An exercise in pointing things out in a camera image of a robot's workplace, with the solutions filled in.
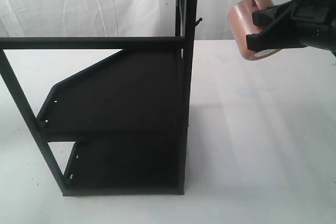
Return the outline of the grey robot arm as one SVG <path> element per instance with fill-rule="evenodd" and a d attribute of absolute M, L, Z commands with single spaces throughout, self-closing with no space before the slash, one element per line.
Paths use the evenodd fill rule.
<path fill-rule="evenodd" d="M 291 0 L 251 16 L 261 29 L 246 36 L 251 51 L 313 47 L 335 53 L 335 0 Z"/>

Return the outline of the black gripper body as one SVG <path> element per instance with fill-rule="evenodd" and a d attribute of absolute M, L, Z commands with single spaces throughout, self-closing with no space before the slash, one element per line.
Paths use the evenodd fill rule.
<path fill-rule="evenodd" d="M 288 48 L 335 51 L 335 0 L 294 0 Z"/>

